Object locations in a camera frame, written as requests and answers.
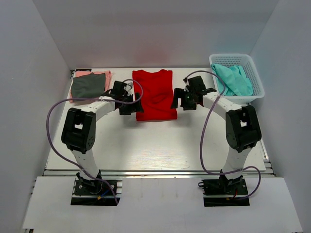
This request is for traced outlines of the red t-shirt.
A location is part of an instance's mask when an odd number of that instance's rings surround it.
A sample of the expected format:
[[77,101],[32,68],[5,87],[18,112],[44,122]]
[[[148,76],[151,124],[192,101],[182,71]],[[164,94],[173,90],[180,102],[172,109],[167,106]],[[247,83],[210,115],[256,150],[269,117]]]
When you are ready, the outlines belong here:
[[177,110],[173,102],[173,72],[162,69],[157,72],[132,71],[134,91],[142,95],[143,112],[136,113],[137,121],[176,120]]

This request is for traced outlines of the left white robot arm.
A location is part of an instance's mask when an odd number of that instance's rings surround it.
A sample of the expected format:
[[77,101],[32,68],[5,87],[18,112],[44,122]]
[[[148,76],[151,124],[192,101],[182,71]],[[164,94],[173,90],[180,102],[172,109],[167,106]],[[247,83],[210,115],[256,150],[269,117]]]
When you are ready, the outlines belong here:
[[75,101],[89,100],[91,104],[82,109],[70,108],[66,115],[61,141],[75,157],[76,161],[72,163],[80,169],[79,179],[86,180],[86,188],[93,194],[99,193],[103,187],[92,150],[96,140],[97,121],[116,110],[121,116],[143,112],[141,99],[144,91],[141,84],[132,80],[133,84],[138,85],[140,92],[131,94],[127,90],[127,81],[115,81],[112,89],[96,98],[73,98]]

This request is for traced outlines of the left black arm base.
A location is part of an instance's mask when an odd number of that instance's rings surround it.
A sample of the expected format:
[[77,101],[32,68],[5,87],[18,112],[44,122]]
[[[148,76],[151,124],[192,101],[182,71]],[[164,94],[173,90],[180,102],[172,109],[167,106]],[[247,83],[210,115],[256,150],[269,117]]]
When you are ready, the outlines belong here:
[[113,190],[117,201],[121,199],[122,180],[91,181],[76,174],[71,206],[117,206],[111,190]]

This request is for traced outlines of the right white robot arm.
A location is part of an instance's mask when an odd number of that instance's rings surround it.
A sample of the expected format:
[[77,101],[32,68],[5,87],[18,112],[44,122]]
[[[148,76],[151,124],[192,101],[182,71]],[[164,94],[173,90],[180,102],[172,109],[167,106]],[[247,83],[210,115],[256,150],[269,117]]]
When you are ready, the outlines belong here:
[[[174,89],[171,107],[176,109],[179,101],[183,110],[196,110],[197,105],[209,109],[199,144],[201,167],[207,174],[225,176],[219,181],[219,187],[224,193],[232,193],[237,188],[235,179],[240,178],[244,170],[251,168],[244,167],[246,158],[262,138],[255,108],[235,104],[218,94],[214,88],[206,88],[201,76],[188,79],[185,88]],[[203,160],[204,135],[212,113],[225,120],[225,138],[229,145],[225,165],[219,173],[207,170]]]

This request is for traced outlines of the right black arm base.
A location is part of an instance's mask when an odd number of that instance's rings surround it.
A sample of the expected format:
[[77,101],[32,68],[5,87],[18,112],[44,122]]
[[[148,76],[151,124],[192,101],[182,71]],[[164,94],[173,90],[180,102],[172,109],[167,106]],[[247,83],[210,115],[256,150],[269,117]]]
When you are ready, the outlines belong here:
[[228,180],[225,175],[218,179],[205,179],[198,183],[203,190],[205,207],[249,206],[248,189],[243,176]]

